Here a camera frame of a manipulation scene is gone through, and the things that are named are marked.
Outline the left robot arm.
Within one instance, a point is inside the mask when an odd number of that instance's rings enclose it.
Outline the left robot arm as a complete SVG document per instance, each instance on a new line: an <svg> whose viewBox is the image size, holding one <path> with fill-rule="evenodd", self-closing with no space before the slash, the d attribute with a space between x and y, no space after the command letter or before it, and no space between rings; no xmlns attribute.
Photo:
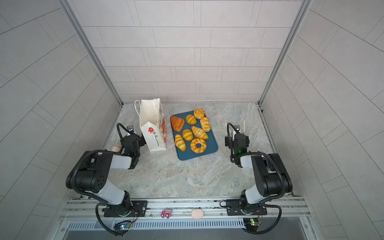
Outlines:
<svg viewBox="0 0 384 240"><path fill-rule="evenodd" d="M66 179L66 187L105 204L108 214L127 216L132 207L130 195L108 180L111 169L133 170L141 156L140 147L146 141L136 134L123 137L120 152L86 151Z"/></svg>

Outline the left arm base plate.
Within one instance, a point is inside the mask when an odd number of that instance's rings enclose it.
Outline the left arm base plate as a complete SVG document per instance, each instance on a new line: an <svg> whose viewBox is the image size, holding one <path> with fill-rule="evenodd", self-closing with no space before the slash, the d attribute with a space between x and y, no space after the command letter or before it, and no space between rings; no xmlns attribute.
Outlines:
<svg viewBox="0 0 384 240"><path fill-rule="evenodd" d="M127 206L124 203L121 205L107 205L102 209L102 212L106 218L144 217L147 205L147 201L131 201Z"/></svg>

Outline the white paper gift bag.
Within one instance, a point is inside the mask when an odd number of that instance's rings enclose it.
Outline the white paper gift bag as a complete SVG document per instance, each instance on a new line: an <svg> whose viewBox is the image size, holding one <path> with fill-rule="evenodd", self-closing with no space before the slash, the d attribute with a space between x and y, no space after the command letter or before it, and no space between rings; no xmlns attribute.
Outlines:
<svg viewBox="0 0 384 240"><path fill-rule="evenodd" d="M139 125L150 152L167 149L167 124L160 98L136 100Z"/></svg>

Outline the ring donut bread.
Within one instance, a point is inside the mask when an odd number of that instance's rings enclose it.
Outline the ring donut bread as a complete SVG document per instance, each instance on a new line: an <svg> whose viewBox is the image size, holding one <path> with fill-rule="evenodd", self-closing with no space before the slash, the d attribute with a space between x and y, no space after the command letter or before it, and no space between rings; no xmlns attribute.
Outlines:
<svg viewBox="0 0 384 240"><path fill-rule="evenodd" d="M204 139L196 138L191 141L190 148L194 153L200 154L207 149L207 143Z"/></svg>

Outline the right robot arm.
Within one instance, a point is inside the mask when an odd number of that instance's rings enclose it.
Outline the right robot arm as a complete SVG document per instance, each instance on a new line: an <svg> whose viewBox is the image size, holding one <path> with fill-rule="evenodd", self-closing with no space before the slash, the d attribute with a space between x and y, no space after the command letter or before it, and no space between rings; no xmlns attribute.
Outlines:
<svg viewBox="0 0 384 240"><path fill-rule="evenodd" d="M255 185L242 191L238 208L245 215L263 211L263 204L282 198L293 190L292 180L279 154L248 152L249 137L234 133L225 137L225 146L231 150L230 160L240 168L253 170Z"/></svg>

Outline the striped long bread front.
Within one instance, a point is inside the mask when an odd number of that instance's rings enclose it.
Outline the striped long bread front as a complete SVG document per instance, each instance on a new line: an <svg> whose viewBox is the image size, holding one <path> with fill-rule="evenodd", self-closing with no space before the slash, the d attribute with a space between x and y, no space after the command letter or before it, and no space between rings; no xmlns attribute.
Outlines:
<svg viewBox="0 0 384 240"><path fill-rule="evenodd" d="M181 135L175 135L175 146L182 152L187 149L186 143Z"/></svg>

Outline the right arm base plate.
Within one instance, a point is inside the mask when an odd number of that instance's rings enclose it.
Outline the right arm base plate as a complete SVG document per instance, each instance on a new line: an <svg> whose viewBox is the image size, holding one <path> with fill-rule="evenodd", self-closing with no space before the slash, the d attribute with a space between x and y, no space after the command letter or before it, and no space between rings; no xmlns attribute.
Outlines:
<svg viewBox="0 0 384 240"><path fill-rule="evenodd" d="M258 216L267 215L267 209L260 204L248 204L239 199L225 200L225 208L228 216Z"/></svg>

